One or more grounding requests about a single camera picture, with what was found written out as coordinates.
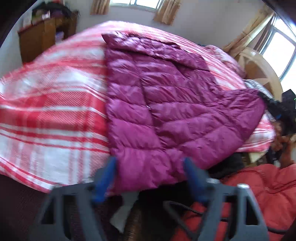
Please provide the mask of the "beige curtain left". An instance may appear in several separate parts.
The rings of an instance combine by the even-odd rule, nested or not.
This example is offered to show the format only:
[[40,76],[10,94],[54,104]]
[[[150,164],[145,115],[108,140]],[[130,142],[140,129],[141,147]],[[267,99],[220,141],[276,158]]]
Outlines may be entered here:
[[110,0],[93,0],[90,15],[107,15]]

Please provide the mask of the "red white plaid bed sheet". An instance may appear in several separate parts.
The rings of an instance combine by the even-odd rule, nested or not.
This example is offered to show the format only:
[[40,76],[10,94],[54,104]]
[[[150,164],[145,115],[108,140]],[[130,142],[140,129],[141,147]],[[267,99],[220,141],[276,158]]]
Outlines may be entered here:
[[[70,37],[1,78],[1,174],[43,193],[94,175],[111,155],[104,34],[125,33],[201,55],[223,90],[242,78],[205,47],[134,23],[108,21]],[[236,152],[266,150],[274,130],[265,112]]]

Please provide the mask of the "brown wooden desk cabinet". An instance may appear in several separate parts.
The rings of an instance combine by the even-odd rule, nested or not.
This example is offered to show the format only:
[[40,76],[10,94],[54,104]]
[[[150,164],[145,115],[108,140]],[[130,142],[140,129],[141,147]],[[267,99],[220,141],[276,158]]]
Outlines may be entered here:
[[22,63],[29,63],[44,51],[55,45],[57,35],[62,40],[76,34],[79,11],[73,11],[71,17],[53,17],[43,20],[35,25],[18,31]]

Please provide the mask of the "black clothes pile on desk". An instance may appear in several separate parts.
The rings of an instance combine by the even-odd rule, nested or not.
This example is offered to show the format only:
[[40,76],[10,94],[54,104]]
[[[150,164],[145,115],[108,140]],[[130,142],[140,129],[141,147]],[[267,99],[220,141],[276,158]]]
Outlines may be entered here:
[[79,16],[80,13],[78,10],[71,11],[67,6],[63,5],[62,3],[58,3],[55,1],[49,2],[42,2],[37,5],[32,10],[32,16],[40,16],[50,12],[50,16],[64,16],[65,18],[71,18],[73,16]]

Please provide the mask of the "pink floral pillow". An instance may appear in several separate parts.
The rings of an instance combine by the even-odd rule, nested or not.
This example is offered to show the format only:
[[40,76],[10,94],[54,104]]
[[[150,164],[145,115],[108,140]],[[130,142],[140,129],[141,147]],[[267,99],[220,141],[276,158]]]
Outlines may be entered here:
[[214,45],[206,45],[205,48],[210,54],[214,55],[218,60],[220,60],[229,69],[234,71],[242,79],[246,77],[246,72],[240,66],[240,64],[233,57],[225,53],[222,49]]

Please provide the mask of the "magenta quilted down jacket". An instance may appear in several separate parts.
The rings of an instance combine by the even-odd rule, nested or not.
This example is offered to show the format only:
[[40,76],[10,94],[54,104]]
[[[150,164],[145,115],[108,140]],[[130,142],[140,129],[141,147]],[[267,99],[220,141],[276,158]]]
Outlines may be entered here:
[[104,34],[113,191],[185,180],[184,159],[209,169],[236,152],[266,105],[255,89],[223,90],[204,58],[175,43]]

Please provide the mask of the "wooden bed headboard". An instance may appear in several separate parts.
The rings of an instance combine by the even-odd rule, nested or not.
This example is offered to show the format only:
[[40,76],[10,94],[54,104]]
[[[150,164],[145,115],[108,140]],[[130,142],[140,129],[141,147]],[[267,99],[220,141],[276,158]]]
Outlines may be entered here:
[[263,85],[276,100],[282,101],[283,89],[280,79],[270,64],[254,49],[246,47],[235,60],[246,72],[246,79],[253,79]]

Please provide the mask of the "beige side window curtain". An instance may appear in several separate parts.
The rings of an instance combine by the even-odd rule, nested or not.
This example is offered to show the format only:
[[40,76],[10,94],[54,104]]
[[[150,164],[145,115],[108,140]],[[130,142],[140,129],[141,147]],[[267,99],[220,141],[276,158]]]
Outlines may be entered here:
[[265,4],[244,30],[223,48],[223,51],[235,58],[266,27],[273,15],[274,11]]

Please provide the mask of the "window with metal frame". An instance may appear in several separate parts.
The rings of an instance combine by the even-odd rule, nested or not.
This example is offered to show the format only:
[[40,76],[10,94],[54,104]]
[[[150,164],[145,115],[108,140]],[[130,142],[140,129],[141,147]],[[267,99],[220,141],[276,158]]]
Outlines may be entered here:
[[110,5],[155,11],[160,7],[162,2],[162,0],[112,0],[110,1]]

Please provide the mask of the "beige curtain right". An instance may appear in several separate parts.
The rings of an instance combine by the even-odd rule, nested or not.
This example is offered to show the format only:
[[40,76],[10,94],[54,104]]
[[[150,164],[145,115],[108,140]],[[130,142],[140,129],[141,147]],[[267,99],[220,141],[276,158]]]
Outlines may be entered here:
[[181,0],[163,1],[154,16],[154,21],[171,26],[181,5]]

